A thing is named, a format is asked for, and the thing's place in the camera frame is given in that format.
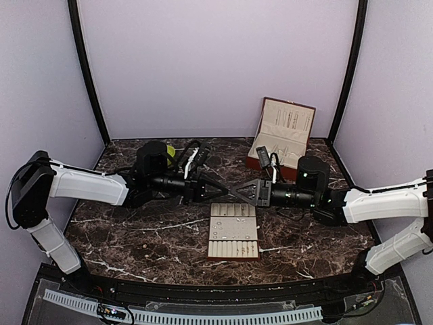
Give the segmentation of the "red wooden jewelry box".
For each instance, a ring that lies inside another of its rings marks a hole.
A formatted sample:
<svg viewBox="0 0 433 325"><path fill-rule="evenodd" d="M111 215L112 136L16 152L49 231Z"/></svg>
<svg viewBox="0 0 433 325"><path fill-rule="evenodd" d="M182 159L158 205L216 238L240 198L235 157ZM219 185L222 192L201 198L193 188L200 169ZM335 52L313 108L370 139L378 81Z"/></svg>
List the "red wooden jewelry box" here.
<svg viewBox="0 0 433 325"><path fill-rule="evenodd" d="M260 169L256 149L264 146L268 153L278 155L285 173L296 169L299 158L306 154L315 113L316 108L312 106L264 97L260 122L246 166Z"/></svg>

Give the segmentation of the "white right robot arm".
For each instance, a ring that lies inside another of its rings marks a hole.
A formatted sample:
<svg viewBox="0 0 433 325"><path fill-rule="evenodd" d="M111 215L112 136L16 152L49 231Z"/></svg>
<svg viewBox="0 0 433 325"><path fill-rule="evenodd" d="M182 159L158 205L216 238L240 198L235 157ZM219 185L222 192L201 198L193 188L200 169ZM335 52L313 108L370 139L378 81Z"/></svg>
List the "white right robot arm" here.
<svg viewBox="0 0 433 325"><path fill-rule="evenodd" d="M254 179L232 187L231 193L256 207L311 211L323 225L343 226L374 219L412 217L413 223L387 241L358 254L345 287L359 294L371 280L412 255L432 252L432 171L409 183L376 189L329 188L330 166L316 156L298 161L296 182Z"/></svg>

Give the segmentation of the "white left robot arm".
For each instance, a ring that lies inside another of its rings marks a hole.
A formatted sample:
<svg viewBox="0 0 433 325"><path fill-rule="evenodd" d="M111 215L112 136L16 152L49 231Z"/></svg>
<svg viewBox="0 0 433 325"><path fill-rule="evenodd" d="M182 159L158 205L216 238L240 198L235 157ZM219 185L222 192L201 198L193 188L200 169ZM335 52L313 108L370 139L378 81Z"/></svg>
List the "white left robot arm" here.
<svg viewBox="0 0 433 325"><path fill-rule="evenodd" d="M134 209L155 199L157 193L180 196L183 204L205 202L228 194L227 186L200 172L210 146L193 140L186 160L170 155L162 141L149 141L136 151L135 162L112 172L66 165L39 150L12 177L5 197L5 218L10 229L25 229L81 295L95 290L95 279L47 212L50 198L75 198Z"/></svg>

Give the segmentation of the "black left frame post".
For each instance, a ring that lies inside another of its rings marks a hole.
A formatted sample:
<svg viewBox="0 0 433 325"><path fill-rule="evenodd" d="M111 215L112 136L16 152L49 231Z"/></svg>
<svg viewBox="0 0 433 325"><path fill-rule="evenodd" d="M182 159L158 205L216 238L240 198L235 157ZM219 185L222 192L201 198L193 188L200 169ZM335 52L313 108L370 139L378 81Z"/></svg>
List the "black left frame post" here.
<svg viewBox="0 0 433 325"><path fill-rule="evenodd" d="M78 10L78 1L67 0L67 4L68 4L69 16L70 16L70 23L72 27L72 34L74 37L74 43L76 47L76 53L81 68L81 74L83 76L85 88L87 91L92 113L94 115L99 134L101 135L101 139L102 142L104 143L104 146L107 146L111 142L111 139L97 97L97 92L96 92L95 84L93 82L93 76L89 64L89 59L87 57L85 39L83 35L81 19Z"/></svg>

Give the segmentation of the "black frame post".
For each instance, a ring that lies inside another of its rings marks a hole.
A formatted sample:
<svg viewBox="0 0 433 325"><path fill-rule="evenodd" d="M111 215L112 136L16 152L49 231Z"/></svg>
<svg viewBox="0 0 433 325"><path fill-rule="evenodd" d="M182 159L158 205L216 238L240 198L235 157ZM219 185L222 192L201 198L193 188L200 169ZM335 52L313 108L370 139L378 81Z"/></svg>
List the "black frame post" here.
<svg viewBox="0 0 433 325"><path fill-rule="evenodd" d="M67 4L68 4L69 16L70 16L70 23L72 27L72 34L74 37L74 43L76 47L76 53L81 68L81 74L83 76L85 88L87 91L92 113L94 115L99 134L101 135L101 139L102 142L104 143L104 146L107 146L111 142L111 139L97 97L97 92L96 92L95 84L93 82L93 76L89 64L89 59L87 57L85 39L83 35L81 19L78 10L78 1L67 0Z"/></svg>
<svg viewBox="0 0 433 325"><path fill-rule="evenodd" d="M334 113L331 128L328 133L327 140L331 145L334 145L337 138L337 134L343 119L344 111L352 87L352 81L354 79L357 62L359 58L359 52L361 49L361 43L363 38L363 32L365 28L365 21L367 17L368 0L358 0L357 14L355 19L355 27L352 34L352 42L350 46L350 53L348 57L348 63L346 66L346 72L342 83L342 88L336 111Z"/></svg>

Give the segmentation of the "black right frame post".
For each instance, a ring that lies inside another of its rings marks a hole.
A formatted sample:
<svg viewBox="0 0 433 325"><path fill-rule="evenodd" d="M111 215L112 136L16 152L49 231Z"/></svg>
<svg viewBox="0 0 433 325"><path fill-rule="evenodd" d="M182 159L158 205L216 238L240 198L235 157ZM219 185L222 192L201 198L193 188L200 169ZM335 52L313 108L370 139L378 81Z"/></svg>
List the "black right frame post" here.
<svg viewBox="0 0 433 325"><path fill-rule="evenodd" d="M357 14L355 19L355 27L352 34L352 42L350 46L350 53L348 57L348 63L346 66L346 72L342 83L342 88L336 111L334 113L331 128L328 133L327 140L331 145L334 145L337 138L337 134L343 119L344 111L352 87L352 81L354 79L357 62L359 58L359 52L361 49L361 43L363 38L363 32L365 28L365 21L367 17L368 0L358 0Z"/></svg>

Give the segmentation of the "beige jewelry tray insert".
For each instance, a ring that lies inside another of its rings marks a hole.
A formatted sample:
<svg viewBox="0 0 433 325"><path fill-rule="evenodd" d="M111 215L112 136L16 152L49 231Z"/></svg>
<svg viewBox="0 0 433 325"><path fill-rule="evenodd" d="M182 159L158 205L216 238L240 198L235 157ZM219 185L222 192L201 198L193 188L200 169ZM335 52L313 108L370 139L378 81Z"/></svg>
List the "beige jewelry tray insert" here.
<svg viewBox="0 0 433 325"><path fill-rule="evenodd" d="M213 203L210 207L208 259L258 261L256 208L246 203Z"/></svg>

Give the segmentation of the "black front table rail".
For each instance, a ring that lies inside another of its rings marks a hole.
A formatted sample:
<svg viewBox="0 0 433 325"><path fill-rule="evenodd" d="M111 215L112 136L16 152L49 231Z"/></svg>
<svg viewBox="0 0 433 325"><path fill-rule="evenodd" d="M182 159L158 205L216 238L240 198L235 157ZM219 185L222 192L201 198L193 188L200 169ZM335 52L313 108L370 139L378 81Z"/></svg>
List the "black front table rail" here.
<svg viewBox="0 0 433 325"><path fill-rule="evenodd" d="M165 303L247 304L295 301L299 304L341 304L351 295L373 292L381 297L383 277L355 284L350 274L319 280L247 286L188 286L152 284L91 275L90 291L97 297L132 305L150 301Z"/></svg>

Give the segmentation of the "green plastic bowl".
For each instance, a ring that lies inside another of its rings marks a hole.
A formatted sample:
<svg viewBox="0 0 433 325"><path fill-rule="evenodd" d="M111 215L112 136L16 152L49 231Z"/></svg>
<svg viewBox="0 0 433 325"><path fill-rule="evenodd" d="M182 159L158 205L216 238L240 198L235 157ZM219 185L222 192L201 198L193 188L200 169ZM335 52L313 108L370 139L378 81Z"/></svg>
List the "green plastic bowl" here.
<svg viewBox="0 0 433 325"><path fill-rule="evenodd" d="M176 150L172 146L167 145L167 153L170 157L174 158L176 154Z"/></svg>

